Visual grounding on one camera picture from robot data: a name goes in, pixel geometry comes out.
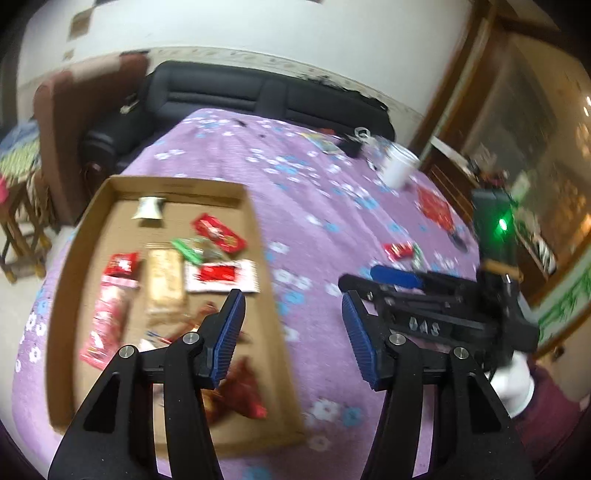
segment purple tablecloth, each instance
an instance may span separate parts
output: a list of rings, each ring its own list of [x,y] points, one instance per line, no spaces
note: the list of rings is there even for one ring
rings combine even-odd
[[[404,239],[419,244],[431,270],[473,278],[478,263],[477,245],[455,213],[468,253],[418,208],[416,183],[436,191],[427,177],[416,173],[404,190],[393,191],[362,159],[323,154],[299,132],[308,130],[204,109],[146,148],[125,171],[243,183],[254,201],[309,436],[301,446],[222,461],[227,480],[357,480],[384,395],[361,379],[340,315],[337,279],[343,273],[367,277],[372,265],[388,263],[382,244]],[[44,351],[66,251],[33,305],[12,392],[18,430],[48,464],[60,436],[48,423]],[[415,474],[426,471],[430,454],[432,393],[426,391],[425,399]],[[167,466],[160,468],[170,474]]]

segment white paper cup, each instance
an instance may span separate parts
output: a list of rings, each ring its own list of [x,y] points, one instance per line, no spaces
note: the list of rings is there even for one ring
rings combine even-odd
[[[398,190],[404,186],[419,164],[419,158],[408,148],[392,144],[378,177],[387,187]]]

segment black sofa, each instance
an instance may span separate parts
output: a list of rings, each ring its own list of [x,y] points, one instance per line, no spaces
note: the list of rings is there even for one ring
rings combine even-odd
[[[112,112],[85,134],[82,170],[101,177],[122,172],[145,147],[206,107],[330,128],[337,134],[366,127],[395,139],[388,108],[359,92],[262,70],[165,61],[145,78],[128,113]]]

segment cardboard tray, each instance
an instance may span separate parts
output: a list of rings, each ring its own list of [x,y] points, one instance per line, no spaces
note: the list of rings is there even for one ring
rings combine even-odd
[[[138,198],[161,196],[164,220],[145,226],[132,220]],[[47,344],[47,405],[52,427],[64,433],[100,371],[79,359],[89,336],[100,277],[114,253],[139,251],[144,245],[194,236],[190,222],[210,213],[243,237],[248,248],[239,258],[255,261],[261,292],[246,295],[243,330],[250,345],[238,345],[235,357],[249,355],[268,409],[266,420],[250,420],[232,413],[212,427],[219,456],[258,453],[304,440],[300,407],[291,380],[291,368],[275,309],[271,276],[264,246],[246,188],[223,181],[163,177],[114,176],[92,200],[72,241],[54,297]],[[141,288],[135,293],[122,345],[137,345],[147,328],[145,269],[139,273]],[[221,307],[225,294],[189,294],[188,312],[205,300]],[[165,456],[164,409],[154,405],[154,441],[157,454]]]

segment red snack bag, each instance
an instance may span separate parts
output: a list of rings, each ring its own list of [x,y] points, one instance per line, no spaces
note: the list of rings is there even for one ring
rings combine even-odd
[[[421,206],[423,215],[437,223],[446,232],[453,232],[452,212],[449,204],[442,198],[439,198],[431,190],[424,187],[418,188],[418,202]]]
[[[201,281],[235,281],[236,267],[234,265],[204,265],[199,270]]]
[[[218,391],[224,403],[240,415],[249,419],[267,418],[267,409],[262,404],[258,383],[247,356],[230,366]]]
[[[193,221],[193,227],[199,235],[206,236],[223,252],[235,254],[246,248],[246,242],[232,232],[214,216],[204,213]]]
[[[404,242],[402,244],[384,244],[384,250],[391,262],[398,261],[403,258],[409,258],[414,255],[413,244],[411,242]]]
[[[92,330],[80,358],[93,367],[105,369],[117,353],[131,290],[120,284],[120,278],[103,275],[99,298],[95,303]]]
[[[103,275],[110,275],[113,277],[130,277],[135,272],[135,267],[138,264],[138,253],[131,254],[115,254],[109,260]]]

